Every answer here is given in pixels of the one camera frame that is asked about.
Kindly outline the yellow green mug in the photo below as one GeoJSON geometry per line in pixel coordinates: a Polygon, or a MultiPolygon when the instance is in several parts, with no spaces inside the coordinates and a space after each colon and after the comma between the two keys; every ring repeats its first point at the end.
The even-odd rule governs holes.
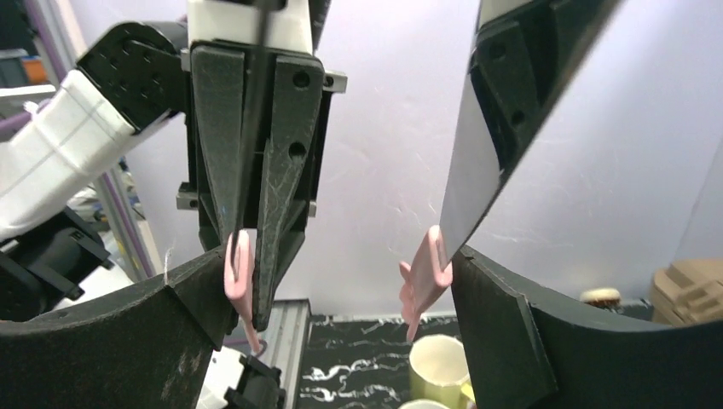
{"type": "Polygon", "coordinates": [[[433,400],[447,408],[472,408],[474,393],[463,343],[451,336],[428,335],[408,354],[410,398],[433,400]]]}

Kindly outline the pink handled metal tongs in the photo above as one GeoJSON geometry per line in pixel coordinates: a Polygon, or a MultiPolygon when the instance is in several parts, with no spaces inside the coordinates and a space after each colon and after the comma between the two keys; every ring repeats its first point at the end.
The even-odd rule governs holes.
{"type": "MultiPolygon", "coordinates": [[[[259,2],[256,64],[266,61],[270,3],[259,2]]],[[[404,279],[402,315],[413,336],[419,317],[452,281],[452,256],[469,240],[535,139],[546,109],[558,90],[550,77],[535,70],[550,62],[560,73],[575,69],[576,39],[588,37],[604,12],[600,1],[576,1],[565,34],[548,1],[479,1],[472,10],[463,46],[469,51],[454,148],[437,224],[425,233],[410,263],[400,266],[404,279]]],[[[253,326],[255,269],[242,262],[232,245],[224,269],[224,290],[240,316],[253,349],[259,333],[253,326]]]]}

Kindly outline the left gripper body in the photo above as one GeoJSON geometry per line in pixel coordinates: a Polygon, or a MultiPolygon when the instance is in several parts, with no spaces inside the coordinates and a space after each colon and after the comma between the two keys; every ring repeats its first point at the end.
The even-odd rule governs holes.
{"type": "MultiPolygon", "coordinates": [[[[259,2],[257,1],[226,2],[252,6],[259,13],[259,2]]],[[[289,1],[271,2],[270,13],[285,8],[287,2],[289,1]]],[[[327,1],[306,2],[309,4],[310,27],[313,45],[313,53],[310,56],[314,56],[318,59],[315,53],[321,40],[321,34],[323,32],[330,4],[327,1]]],[[[256,42],[251,44],[232,43],[225,40],[201,40],[191,43],[188,40],[187,48],[181,55],[181,66],[187,82],[185,125],[187,128],[189,181],[184,182],[180,189],[182,192],[189,194],[189,205],[198,212],[200,238],[200,228],[209,224],[208,215],[203,210],[200,195],[202,193],[208,193],[209,188],[207,185],[194,113],[194,92],[191,77],[190,55],[194,47],[203,44],[212,44],[225,49],[239,50],[244,53],[245,88],[240,136],[238,185],[239,206],[235,217],[236,225],[234,227],[234,231],[228,236],[228,239],[225,240],[223,244],[213,249],[205,249],[202,246],[201,238],[200,243],[205,251],[212,251],[218,248],[222,249],[224,254],[229,253],[232,245],[238,246],[242,255],[242,262],[250,269],[256,268],[257,220],[259,215],[259,198],[262,182],[263,150],[265,142],[269,136],[269,132],[267,131],[269,121],[266,119],[266,111],[270,100],[270,94],[273,90],[275,57],[278,55],[308,55],[268,47],[266,42],[269,37],[269,18],[268,23],[268,35],[265,40],[264,50],[266,61],[263,64],[256,64],[253,60],[256,54],[257,32],[256,42]]],[[[316,199],[319,187],[321,161],[331,99],[334,94],[344,92],[347,82],[345,75],[329,72],[324,66],[323,68],[325,73],[322,83],[323,89],[321,103],[315,124],[315,133],[311,142],[307,162],[304,166],[304,173],[296,193],[296,198],[302,199],[306,205],[303,216],[298,220],[298,226],[304,230],[304,235],[307,221],[313,211],[312,203],[316,199]]]]}

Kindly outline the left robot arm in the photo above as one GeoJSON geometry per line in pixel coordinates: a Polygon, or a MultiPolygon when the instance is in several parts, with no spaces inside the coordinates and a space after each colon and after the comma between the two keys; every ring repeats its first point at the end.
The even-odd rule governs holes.
{"type": "Polygon", "coordinates": [[[1,145],[1,238],[16,239],[178,115],[207,251],[255,331],[305,239],[332,96],[316,56],[327,1],[191,1],[183,21],[124,21],[1,145]]]}

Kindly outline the tan plastic toolbox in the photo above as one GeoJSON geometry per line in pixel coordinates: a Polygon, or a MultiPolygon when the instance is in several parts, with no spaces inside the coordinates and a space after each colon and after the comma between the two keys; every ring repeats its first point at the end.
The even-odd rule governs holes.
{"type": "Polygon", "coordinates": [[[687,259],[657,270],[649,300],[652,320],[671,326],[722,319],[722,261],[687,259]]]}

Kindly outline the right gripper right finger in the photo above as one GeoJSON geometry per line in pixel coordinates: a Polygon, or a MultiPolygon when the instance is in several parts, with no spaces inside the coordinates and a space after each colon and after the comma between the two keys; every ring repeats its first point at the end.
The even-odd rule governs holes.
{"type": "Polygon", "coordinates": [[[720,322],[674,328],[608,312],[470,247],[453,267],[478,407],[721,407],[720,322]]]}

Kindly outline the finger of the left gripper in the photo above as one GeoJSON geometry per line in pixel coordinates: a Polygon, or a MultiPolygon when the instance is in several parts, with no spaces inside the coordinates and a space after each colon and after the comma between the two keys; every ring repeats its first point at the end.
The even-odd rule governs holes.
{"type": "Polygon", "coordinates": [[[205,249],[225,242],[234,231],[239,206],[239,159],[245,88],[245,57],[212,44],[190,55],[194,113],[208,193],[200,195],[209,224],[200,228],[205,249]]]}
{"type": "Polygon", "coordinates": [[[322,97],[325,70],[314,56],[275,57],[267,105],[253,274],[253,326],[265,331],[276,290],[304,242],[298,226],[306,205],[296,198],[322,97]]]}

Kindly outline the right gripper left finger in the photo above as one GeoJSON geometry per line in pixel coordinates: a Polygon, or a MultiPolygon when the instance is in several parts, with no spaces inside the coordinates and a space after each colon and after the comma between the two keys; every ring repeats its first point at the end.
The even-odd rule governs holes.
{"type": "Polygon", "coordinates": [[[4,408],[193,408],[235,324],[214,249],[159,275],[1,326],[4,408]]]}

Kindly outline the white grey mug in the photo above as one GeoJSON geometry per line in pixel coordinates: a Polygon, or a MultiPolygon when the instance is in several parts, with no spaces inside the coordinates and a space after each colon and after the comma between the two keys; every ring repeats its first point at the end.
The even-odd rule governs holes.
{"type": "Polygon", "coordinates": [[[435,400],[415,399],[403,403],[398,409],[448,409],[448,407],[435,400]]]}

